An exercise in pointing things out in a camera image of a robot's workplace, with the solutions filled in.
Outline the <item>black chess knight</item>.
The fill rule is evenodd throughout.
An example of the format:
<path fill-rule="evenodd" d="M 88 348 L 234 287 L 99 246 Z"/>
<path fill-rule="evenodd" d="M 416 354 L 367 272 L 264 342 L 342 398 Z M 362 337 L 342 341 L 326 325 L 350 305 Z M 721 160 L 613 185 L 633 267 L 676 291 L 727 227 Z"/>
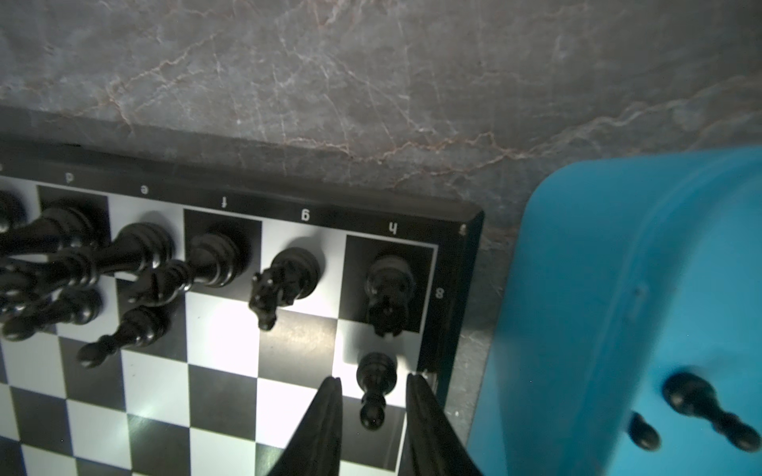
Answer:
<path fill-rule="evenodd" d="M 271 330 L 277 321 L 277 310 L 309 297 L 319 279 L 321 268 L 310 251 L 290 247 L 277 254 L 269 268 L 252 277 L 249 308 L 256 314 L 258 327 Z"/>

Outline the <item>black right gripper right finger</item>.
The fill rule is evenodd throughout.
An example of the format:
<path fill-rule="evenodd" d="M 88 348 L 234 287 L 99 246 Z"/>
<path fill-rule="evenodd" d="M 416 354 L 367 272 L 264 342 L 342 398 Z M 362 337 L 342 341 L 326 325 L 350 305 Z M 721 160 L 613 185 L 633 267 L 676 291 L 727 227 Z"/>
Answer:
<path fill-rule="evenodd" d="M 427 380 L 409 374 L 406 410 L 412 464 L 416 475 L 481 475 Z"/>

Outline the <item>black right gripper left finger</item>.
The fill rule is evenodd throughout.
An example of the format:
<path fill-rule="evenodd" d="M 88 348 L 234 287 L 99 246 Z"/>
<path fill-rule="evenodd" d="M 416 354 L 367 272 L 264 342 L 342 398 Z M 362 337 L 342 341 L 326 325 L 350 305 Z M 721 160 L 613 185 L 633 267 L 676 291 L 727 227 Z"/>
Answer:
<path fill-rule="evenodd" d="M 343 386 L 341 379 L 327 377 L 269 475 L 337 476 L 341 446 Z"/>

